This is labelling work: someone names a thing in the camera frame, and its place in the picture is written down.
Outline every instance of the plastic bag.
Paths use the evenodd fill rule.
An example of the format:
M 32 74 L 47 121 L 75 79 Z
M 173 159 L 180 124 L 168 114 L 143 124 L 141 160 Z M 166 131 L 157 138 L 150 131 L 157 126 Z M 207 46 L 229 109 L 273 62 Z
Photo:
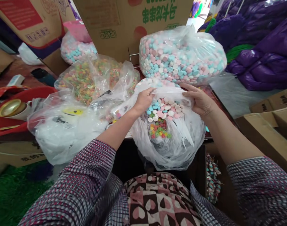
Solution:
M 24 43 L 20 45 L 18 52 L 24 63 L 28 65 L 42 65 L 42 61 L 34 54 L 34 52 Z
M 112 92 L 94 100 L 90 104 L 90 108 L 97 113 L 99 119 L 111 122 L 115 118 L 117 107 L 133 95 L 135 86 L 139 81 L 139 72 L 134 70 L 131 62 L 125 61 L 120 70 L 119 81 Z
M 174 83 L 206 85 L 209 77 L 226 68 L 222 45 L 208 33 L 195 33 L 194 26 L 159 31 L 140 40 L 140 69 L 146 77 Z
M 65 70 L 55 82 L 55 88 L 73 90 L 76 100 L 89 104 L 113 89 L 120 78 L 122 63 L 104 55 L 86 55 Z M 133 67 L 130 69 L 139 75 Z
M 138 93 L 148 87 L 150 85 L 141 85 L 121 108 L 126 108 L 127 111 L 133 107 Z M 183 117 L 149 122 L 150 116 L 145 113 L 135 121 L 130 130 L 140 153 L 157 170 L 186 170 L 204 141 L 205 124 L 192 111 L 192 101 L 184 97 L 182 92 L 184 90 L 178 87 L 157 88 L 152 104 L 164 97 L 174 100 L 183 105 Z
M 61 56 L 68 64 L 73 64 L 77 60 L 81 59 L 84 55 L 97 54 L 96 47 L 93 42 L 83 43 L 77 41 L 68 31 L 61 43 Z
M 28 130 L 52 165 L 70 162 L 107 124 L 76 102 L 68 89 L 49 95 L 43 108 L 27 118 Z
M 82 20 L 73 20 L 63 23 L 64 27 L 70 31 L 71 35 L 76 39 L 76 41 L 83 43 L 91 43 L 92 39 L 83 23 Z

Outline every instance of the person's left hand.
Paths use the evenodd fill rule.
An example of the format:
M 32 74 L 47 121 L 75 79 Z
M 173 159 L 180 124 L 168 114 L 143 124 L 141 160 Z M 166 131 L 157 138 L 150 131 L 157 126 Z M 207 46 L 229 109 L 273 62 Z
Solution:
M 148 88 L 143 91 L 141 91 L 138 94 L 136 103 L 132 109 L 136 111 L 138 115 L 141 115 L 144 113 L 151 105 L 154 94 L 151 94 L 156 88 Z

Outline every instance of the checkered sleeve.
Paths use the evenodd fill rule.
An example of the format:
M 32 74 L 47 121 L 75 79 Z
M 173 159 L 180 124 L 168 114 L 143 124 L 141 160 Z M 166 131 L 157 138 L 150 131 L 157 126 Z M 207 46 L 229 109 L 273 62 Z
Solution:
M 91 141 L 27 211 L 19 225 L 87 225 L 112 169 L 115 150 Z
M 270 158 L 227 166 L 247 225 L 287 225 L 287 174 Z

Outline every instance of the plaid shirt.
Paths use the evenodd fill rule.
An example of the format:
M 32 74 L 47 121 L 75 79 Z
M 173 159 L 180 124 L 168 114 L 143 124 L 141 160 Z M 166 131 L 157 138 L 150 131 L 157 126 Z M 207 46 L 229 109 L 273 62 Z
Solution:
M 128 225 L 122 182 L 111 173 L 115 150 L 93 140 L 32 205 L 19 225 Z M 258 157 L 227 167 L 249 225 L 287 225 L 287 174 L 271 159 Z M 202 197 L 190 193 L 205 225 L 235 225 Z

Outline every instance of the green artificial grass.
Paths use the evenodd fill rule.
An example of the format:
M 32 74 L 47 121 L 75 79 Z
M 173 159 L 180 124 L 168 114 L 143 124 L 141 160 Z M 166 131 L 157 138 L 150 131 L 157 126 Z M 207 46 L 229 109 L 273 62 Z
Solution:
M 38 164 L 20 168 L 9 166 L 0 175 L 0 225 L 16 226 L 30 206 L 52 186 L 52 182 L 34 182 L 26 178 Z

